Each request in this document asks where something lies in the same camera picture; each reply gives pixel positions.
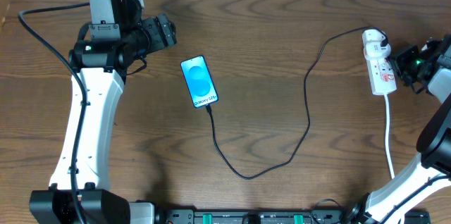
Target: robotic arm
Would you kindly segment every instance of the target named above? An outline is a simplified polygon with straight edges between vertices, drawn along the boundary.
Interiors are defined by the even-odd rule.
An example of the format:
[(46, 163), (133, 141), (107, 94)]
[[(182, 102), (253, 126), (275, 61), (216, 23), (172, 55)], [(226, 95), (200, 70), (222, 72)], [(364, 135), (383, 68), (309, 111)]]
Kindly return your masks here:
[[(127, 75), (146, 67), (146, 56), (176, 44), (175, 26), (166, 15), (141, 19), (143, 0), (89, 0), (92, 22), (85, 24), (69, 54), (71, 68), (86, 91), (87, 107), (78, 145), (76, 189), (89, 223), (153, 223), (150, 203), (128, 203), (108, 192), (111, 131)], [(85, 40), (87, 31), (90, 40)], [(133, 73), (136, 60), (144, 65)], [(71, 155), (81, 112), (82, 93), (75, 78), (72, 106), (60, 159), (49, 190), (33, 191), (30, 210), (39, 223), (77, 221), (70, 195)]]
[[(404, 85), (416, 94), (426, 90), (442, 103), (423, 129), (418, 153), (387, 185), (365, 195), (354, 207), (353, 223), (396, 224), (410, 209), (432, 193), (451, 185), (451, 35), (430, 40), (419, 52), (416, 46), (390, 57)], [(415, 90), (414, 84), (422, 86)]]

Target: red label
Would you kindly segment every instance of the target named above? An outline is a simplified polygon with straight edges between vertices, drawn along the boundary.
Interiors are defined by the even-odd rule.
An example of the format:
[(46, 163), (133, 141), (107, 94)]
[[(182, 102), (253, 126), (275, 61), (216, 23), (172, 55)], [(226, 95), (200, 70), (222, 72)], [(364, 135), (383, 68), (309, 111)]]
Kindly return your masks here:
[(388, 82), (389, 80), (394, 80), (395, 76), (387, 74), (387, 73), (383, 73), (382, 74), (382, 79), (383, 79), (383, 81)]

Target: white power strip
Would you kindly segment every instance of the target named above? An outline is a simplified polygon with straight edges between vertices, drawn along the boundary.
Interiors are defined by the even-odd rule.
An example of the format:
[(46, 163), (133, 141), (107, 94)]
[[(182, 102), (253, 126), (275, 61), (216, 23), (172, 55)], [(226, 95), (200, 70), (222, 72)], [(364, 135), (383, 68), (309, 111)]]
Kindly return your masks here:
[(391, 48), (389, 44), (381, 46), (385, 37), (378, 30), (367, 30), (362, 39), (373, 94), (384, 95), (395, 91), (395, 74), (386, 59), (390, 55)]

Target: smartphone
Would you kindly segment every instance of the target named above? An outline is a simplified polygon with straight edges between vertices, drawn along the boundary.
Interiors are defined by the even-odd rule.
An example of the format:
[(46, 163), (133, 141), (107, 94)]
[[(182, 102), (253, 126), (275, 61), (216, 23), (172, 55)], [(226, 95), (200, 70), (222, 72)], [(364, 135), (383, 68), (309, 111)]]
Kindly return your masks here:
[(218, 93), (202, 55), (183, 61), (180, 66), (195, 108), (218, 101)]

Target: wooden table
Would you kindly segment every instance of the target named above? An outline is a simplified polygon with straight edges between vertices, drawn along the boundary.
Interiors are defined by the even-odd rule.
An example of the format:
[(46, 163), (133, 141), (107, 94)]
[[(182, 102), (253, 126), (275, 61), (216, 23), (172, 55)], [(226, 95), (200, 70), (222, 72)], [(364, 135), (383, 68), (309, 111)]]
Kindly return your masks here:
[[(46, 189), (70, 111), (69, 72), (17, 20), (20, 10), (88, 0), (12, 0), (0, 35), (0, 223), (34, 222), (28, 200)], [(190, 101), (180, 62), (204, 54), (221, 100), (218, 140), (245, 175), (286, 161), (307, 126), (302, 79), (321, 45), (365, 25), (394, 51), (451, 32), (451, 0), (144, 0), (177, 25), (178, 44), (130, 76), (111, 139), (111, 191), (127, 200), (199, 209), (300, 209), (333, 198), (351, 204), (390, 179), (385, 107), (371, 94), (360, 34), (331, 42), (308, 79), (311, 128), (293, 162), (255, 180), (235, 176), (216, 153), (208, 114)], [(88, 8), (27, 16), (67, 56)], [(398, 82), (390, 95), (395, 172), (416, 153), (438, 101)], [(449, 223), (451, 189), (420, 207)]]

